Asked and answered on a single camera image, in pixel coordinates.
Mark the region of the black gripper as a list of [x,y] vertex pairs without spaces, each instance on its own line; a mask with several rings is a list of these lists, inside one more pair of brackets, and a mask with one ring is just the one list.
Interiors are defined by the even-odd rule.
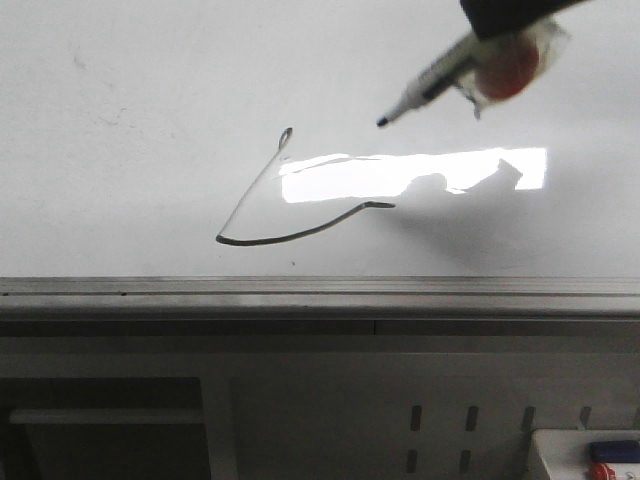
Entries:
[[476,37],[487,40],[580,3],[583,0],[461,0],[460,6]]

